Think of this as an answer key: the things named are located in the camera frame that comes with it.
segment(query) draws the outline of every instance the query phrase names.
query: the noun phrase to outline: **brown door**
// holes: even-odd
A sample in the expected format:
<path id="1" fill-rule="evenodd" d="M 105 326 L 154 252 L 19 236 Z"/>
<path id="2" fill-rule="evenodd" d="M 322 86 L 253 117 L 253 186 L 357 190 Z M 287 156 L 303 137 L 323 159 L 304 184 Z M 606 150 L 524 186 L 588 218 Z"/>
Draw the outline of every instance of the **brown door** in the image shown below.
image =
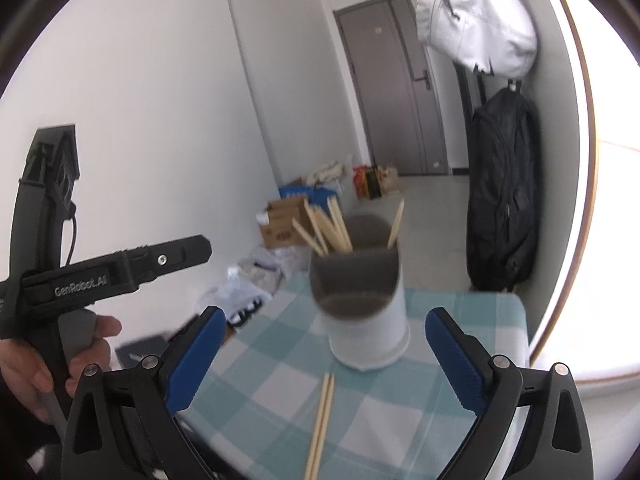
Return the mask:
<path id="1" fill-rule="evenodd" d="M 430 70 L 408 0 L 338 13 L 372 160 L 400 174 L 447 173 Z"/>

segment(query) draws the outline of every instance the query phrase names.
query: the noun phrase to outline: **white backpack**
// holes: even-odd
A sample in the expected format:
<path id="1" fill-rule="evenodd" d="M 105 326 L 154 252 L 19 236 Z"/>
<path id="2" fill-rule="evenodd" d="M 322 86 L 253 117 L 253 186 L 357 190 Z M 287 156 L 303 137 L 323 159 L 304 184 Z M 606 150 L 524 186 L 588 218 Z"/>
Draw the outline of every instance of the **white backpack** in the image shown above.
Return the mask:
<path id="1" fill-rule="evenodd" d="M 418 38 L 475 73 L 521 79 L 538 47 L 520 0 L 418 0 Z"/>

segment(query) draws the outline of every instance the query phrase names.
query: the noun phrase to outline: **tablecloth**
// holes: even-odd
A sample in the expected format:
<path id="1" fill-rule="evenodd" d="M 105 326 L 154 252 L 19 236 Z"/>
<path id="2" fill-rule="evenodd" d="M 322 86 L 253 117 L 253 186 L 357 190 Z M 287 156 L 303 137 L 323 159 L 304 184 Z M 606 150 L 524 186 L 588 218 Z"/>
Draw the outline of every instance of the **tablecloth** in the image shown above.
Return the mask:
<path id="1" fill-rule="evenodd" d="M 528 364 L 525 313 L 513 294 L 408 288 L 406 306 L 404 356 L 357 372 L 331 354 L 308 275 L 296 275 L 220 350 L 182 420 L 251 480 L 300 480 L 329 371 L 335 395 L 318 478 L 436 478 L 474 414 L 460 406 L 425 339 L 427 312 L 445 307 L 490 354 L 518 366 Z"/>

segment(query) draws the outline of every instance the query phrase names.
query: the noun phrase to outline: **white cylindrical holder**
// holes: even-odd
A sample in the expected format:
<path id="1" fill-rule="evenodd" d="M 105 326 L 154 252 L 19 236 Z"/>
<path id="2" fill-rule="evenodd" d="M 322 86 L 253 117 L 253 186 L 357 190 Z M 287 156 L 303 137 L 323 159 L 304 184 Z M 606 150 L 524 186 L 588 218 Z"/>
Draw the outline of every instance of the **white cylindrical holder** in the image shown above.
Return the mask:
<path id="1" fill-rule="evenodd" d="M 354 252 L 313 255 L 311 289 L 341 363 L 360 371 L 393 364 L 409 345 L 409 325 L 398 248 L 374 215 L 345 218 Z"/>

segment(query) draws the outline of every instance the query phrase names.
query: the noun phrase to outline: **black bag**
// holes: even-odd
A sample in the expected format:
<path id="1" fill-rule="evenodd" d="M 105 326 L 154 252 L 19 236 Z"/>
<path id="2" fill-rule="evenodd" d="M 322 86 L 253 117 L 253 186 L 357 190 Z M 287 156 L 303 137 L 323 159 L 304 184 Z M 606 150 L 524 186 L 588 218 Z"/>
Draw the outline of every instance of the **black bag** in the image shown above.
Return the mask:
<path id="1" fill-rule="evenodd" d="M 519 88 L 476 111 L 468 139 L 466 268 L 477 290 L 511 290 L 532 271 L 540 218 L 540 130 Z"/>

